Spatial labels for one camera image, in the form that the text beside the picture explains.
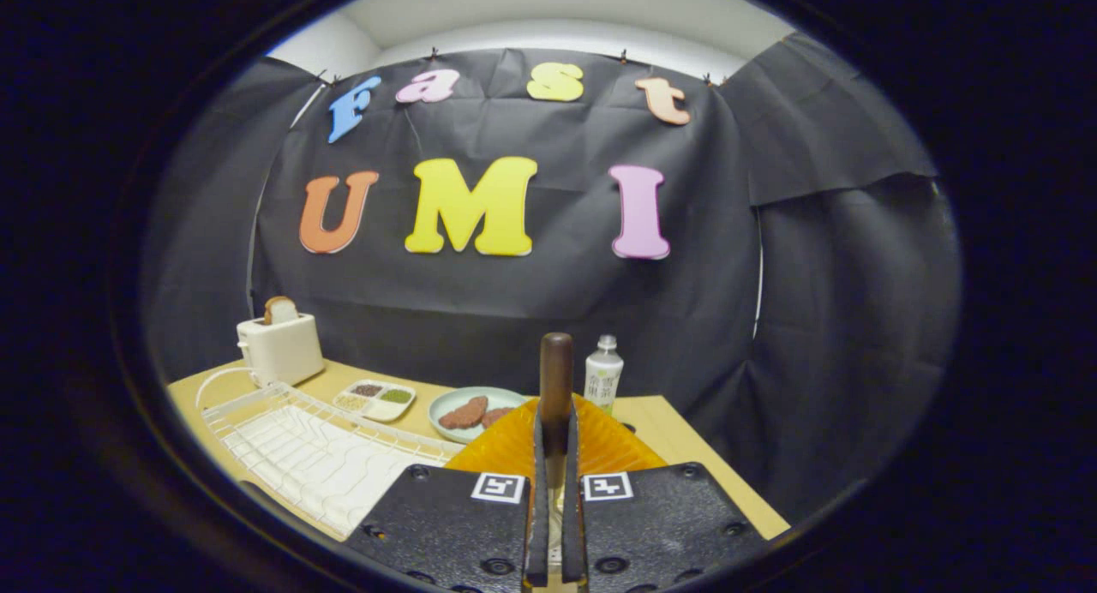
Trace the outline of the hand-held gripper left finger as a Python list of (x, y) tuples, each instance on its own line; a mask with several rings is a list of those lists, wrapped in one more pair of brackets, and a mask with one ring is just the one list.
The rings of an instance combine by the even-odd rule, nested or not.
[(548, 488), (538, 401), (506, 413), (450, 463), (412, 464), (346, 549), (410, 590), (531, 590), (548, 581)]

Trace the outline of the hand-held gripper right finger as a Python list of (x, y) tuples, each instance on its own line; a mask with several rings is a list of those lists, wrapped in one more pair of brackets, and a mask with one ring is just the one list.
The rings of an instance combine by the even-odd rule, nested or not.
[(573, 398), (561, 577), (581, 590), (669, 590), (764, 551), (701, 463), (667, 464), (598, 406)]

